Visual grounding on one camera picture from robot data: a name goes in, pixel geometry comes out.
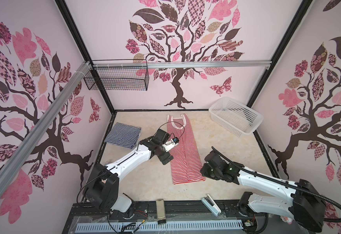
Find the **navy white striped tank top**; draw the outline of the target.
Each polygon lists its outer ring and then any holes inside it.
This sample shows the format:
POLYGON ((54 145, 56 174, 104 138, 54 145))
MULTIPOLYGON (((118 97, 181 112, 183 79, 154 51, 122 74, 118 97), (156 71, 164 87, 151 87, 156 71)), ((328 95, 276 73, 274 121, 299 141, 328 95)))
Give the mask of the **navy white striped tank top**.
POLYGON ((117 122, 104 139, 105 143, 132 149, 138 141, 141 128, 117 122))

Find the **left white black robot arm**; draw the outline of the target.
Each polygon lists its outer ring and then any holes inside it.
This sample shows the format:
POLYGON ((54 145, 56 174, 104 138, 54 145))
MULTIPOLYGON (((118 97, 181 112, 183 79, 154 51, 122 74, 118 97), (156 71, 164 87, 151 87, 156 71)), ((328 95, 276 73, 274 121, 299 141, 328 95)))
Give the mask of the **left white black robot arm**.
POLYGON ((93 167, 88 182, 82 189, 82 197, 102 212, 118 211, 126 218, 134 215, 135 201, 124 194, 119 194, 119 184, 140 164, 157 156, 166 165, 173 156, 170 150, 177 146, 179 138, 172 137, 162 129, 155 135, 139 142, 137 147, 121 159, 93 167))

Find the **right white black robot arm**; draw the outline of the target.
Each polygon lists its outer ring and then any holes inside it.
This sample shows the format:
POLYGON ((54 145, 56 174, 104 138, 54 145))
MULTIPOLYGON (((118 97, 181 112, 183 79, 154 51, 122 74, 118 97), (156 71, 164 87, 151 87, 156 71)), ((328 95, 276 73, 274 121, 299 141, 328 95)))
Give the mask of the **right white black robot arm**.
POLYGON ((242 216, 268 213, 295 220, 301 227, 322 232, 326 203, 307 180, 281 180, 256 172, 240 163, 226 162, 213 149, 200 170, 202 176, 228 183, 249 186, 266 193, 265 196, 244 192, 236 208, 242 216))

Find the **red white striped tank top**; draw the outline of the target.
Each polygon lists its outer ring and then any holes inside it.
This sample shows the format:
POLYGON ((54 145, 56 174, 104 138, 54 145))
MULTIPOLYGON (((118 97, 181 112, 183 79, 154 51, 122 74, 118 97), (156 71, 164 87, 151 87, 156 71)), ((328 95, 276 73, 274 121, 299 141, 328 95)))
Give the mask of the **red white striped tank top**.
POLYGON ((205 181, 200 172, 202 162, 189 117, 186 114, 178 118, 167 115, 167 132, 179 139, 178 145, 170 150, 173 156, 170 162, 173 184, 205 181))

